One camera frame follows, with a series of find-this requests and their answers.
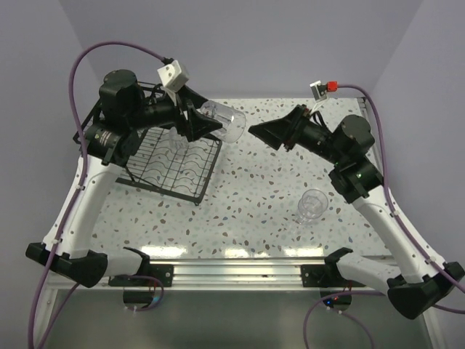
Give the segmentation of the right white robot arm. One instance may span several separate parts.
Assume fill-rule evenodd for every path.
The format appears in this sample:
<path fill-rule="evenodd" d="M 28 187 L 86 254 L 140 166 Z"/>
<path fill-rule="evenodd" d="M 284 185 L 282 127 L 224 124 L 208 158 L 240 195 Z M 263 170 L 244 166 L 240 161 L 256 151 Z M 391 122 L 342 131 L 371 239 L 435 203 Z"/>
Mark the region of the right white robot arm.
<path fill-rule="evenodd" d="M 333 164 L 333 189 L 369 222 L 396 262 L 391 267 L 343 247 L 325 257 L 318 285 L 354 281 L 385 294 L 402 316 L 417 318 L 455 288 L 464 269 L 458 262 L 446 262 L 399 206 L 388 203 L 384 178 L 366 156 L 375 143 L 368 121 L 349 114 L 331 131 L 310 117 L 308 108 L 298 105 L 287 116 L 248 131 L 275 150 L 300 145 Z"/>

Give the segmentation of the clear plastic cup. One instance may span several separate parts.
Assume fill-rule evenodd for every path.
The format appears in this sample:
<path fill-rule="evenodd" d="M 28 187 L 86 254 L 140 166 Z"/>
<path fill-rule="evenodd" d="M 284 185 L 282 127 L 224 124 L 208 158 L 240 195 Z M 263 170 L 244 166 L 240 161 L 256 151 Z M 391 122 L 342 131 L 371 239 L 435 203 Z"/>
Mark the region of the clear plastic cup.
<path fill-rule="evenodd" d="M 310 231 L 319 225 L 328 209 L 327 195 L 318 188 L 305 191 L 291 215 L 289 231 L 292 234 Z"/>
<path fill-rule="evenodd" d="M 222 124 L 221 129 L 212 132 L 222 142 L 235 143 L 246 128 L 246 115 L 230 106 L 208 100 L 198 111 Z"/>
<path fill-rule="evenodd" d="M 169 148 L 173 154 L 185 153 L 189 148 L 189 142 L 185 136 L 180 135 L 175 127 L 168 133 Z"/>

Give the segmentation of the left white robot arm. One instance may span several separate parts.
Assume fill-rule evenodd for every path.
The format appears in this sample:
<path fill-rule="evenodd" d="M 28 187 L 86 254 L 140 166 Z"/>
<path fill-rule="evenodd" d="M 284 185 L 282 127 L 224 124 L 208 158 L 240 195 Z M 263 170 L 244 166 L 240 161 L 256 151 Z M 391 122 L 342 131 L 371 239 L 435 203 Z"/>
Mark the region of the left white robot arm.
<path fill-rule="evenodd" d="M 149 256 L 130 247 L 115 254 L 92 251 L 94 226 L 110 187 L 139 149 L 141 130 L 174 127 L 192 142 L 221 129 L 200 113 L 206 101 L 189 87 L 173 97 L 149 97 L 132 71 L 108 73 L 92 125 L 81 132 L 78 167 L 57 221 L 43 241 L 28 245 L 26 257 L 87 288 L 110 276 L 146 284 L 152 276 Z"/>

